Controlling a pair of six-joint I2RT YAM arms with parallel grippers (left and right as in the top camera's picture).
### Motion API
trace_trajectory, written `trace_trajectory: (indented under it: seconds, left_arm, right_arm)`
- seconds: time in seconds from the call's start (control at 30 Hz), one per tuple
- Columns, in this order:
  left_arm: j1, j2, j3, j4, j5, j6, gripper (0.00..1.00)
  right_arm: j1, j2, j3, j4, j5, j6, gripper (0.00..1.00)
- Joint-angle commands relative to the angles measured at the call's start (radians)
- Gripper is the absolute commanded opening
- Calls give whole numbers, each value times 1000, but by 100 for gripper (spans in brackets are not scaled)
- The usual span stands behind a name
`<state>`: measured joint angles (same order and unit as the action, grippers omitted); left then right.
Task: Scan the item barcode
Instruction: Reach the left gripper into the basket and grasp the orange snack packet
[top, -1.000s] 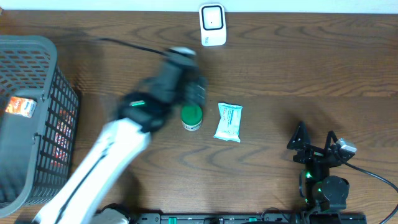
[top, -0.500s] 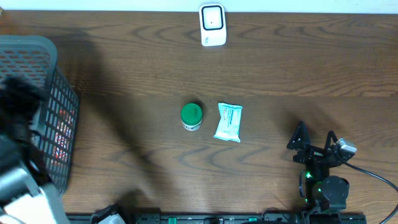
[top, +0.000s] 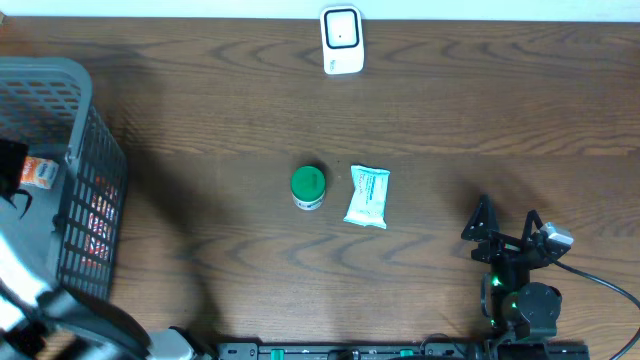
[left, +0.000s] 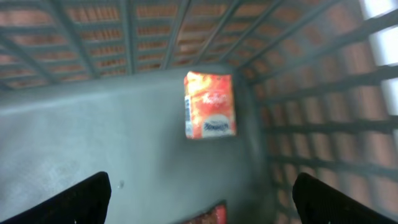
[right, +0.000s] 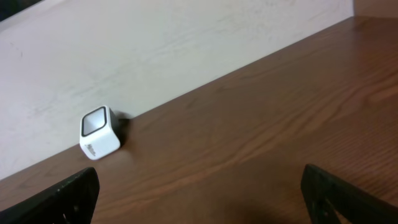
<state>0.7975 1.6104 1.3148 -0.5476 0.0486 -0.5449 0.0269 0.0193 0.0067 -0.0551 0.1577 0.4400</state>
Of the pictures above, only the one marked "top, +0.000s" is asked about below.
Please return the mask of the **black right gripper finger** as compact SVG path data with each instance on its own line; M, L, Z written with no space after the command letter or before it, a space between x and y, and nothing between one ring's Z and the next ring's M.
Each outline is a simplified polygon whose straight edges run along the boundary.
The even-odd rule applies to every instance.
M543 223L536 210L530 210L527 213L525 224L522 232L523 243L539 243L544 239L543 234L540 232Z
M476 209L461 233L461 238L466 241L483 242L499 231L493 203L488 195L481 195Z

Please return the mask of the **orange small box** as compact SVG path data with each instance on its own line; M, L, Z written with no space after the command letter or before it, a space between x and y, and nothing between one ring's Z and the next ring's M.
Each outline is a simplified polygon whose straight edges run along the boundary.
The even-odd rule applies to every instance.
M45 190L53 188L59 164L53 160L27 156L20 183Z

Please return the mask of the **teal wipes packet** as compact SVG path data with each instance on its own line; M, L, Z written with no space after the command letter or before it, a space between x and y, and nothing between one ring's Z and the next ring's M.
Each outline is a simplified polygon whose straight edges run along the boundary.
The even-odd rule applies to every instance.
M390 171L352 165L354 192L344 221L386 229L384 220Z

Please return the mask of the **red candy bar wrapper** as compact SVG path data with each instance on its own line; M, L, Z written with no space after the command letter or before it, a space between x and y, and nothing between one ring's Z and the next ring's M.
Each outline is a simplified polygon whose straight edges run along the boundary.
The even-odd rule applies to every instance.
M91 191L83 244L88 257L83 263L89 269L101 269L111 262L119 192L104 176L96 176L94 184L97 188Z

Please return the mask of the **green lid jar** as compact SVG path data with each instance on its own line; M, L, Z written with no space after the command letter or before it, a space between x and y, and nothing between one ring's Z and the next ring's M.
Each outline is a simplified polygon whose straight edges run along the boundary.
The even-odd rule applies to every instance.
M319 208L326 195L326 178L314 166L302 166L292 175L290 189L294 204L305 211Z

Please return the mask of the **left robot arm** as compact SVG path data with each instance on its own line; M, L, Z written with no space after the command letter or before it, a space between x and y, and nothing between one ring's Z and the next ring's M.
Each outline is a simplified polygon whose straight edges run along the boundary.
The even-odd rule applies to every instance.
M1 257L13 256L11 274L24 273L41 284L29 302L22 291L1 282L1 299L22 319L1 334L3 359L33 359L45 347L45 337L64 329L76 342L64 359L217 359L215 349L180 328L148 334L129 314L97 297L69 288L47 277L31 258L25 240L1 230Z

